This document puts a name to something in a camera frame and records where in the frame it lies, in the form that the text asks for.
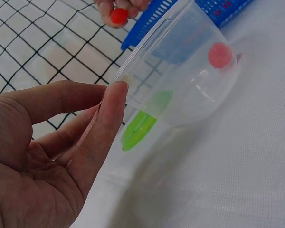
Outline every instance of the white tablecloth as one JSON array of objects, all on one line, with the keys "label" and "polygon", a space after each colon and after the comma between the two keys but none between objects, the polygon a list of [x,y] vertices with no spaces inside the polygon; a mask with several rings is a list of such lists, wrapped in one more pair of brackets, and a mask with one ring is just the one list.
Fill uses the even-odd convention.
[{"label": "white tablecloth", "polygon": [[285,228],[285,0],[255,0],[224,34],[242,53],[225,102],[132,152],[117,138],[74,228]]}]

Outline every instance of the hand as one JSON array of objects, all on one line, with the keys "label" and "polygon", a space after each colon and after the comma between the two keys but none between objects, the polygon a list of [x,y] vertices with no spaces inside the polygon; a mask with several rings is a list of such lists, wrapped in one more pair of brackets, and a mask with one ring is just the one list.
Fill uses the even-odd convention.
[{"label": "hand", "polygon": [[[106,89],[63,81],[0,95],[0,228],[75,221],[121,125],[126,93],[124,82]],[[33,124],[84,109],[31,140]]]},{"label": "hand", "polygon": [[124,25],[114,24],[111,21],[110,14],[114,9],[114,2],[116,7],[128,10],[129,17],[135,18],[139,11],[146,11],[151,0],[94,0],[97,4],[98,10],[103,22],[112,28],[121,28]]}]

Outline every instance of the green object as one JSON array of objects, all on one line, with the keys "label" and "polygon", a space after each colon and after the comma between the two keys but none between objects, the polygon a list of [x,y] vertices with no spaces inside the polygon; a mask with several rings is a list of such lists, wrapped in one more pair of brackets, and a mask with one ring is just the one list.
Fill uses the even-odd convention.
[{"label": "green object", "polygon": [[[157,92],[146,102],[146,106],[154,106],[161,114],[170,103],[172,95],[171,91]],[[135,147],[149,133],[156,121],[156,118],[143,111],[139,111],[121,138],[123,151],[129,151]]]}]

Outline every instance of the blue basket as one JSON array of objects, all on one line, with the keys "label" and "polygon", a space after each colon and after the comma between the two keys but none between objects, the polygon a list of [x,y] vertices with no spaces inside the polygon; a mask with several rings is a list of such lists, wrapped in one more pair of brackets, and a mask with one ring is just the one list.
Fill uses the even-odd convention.
[{"label": "blue basket", "polygon": [[[196,0],[196,4],[221,28],[253,0]],[[122,50],[137,46],[156,22],[177,0],[153,0],[121,45]]]}]

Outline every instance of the red pom pom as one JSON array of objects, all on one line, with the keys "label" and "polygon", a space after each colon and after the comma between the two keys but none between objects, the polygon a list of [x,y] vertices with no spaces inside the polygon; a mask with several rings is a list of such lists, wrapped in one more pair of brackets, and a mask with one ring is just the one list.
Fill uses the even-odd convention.
[{"label": "red pom pom", "polygon": [[111,12],[111,21],[114,24],[123,25],[128,21],[129,12],[123,8],[116,8]]},{"label": "red pom pom", "polygon": [[232,51],[224,43],[214,43],[209,50],[208,59],[215,69],[223,69],[232,60]]}]

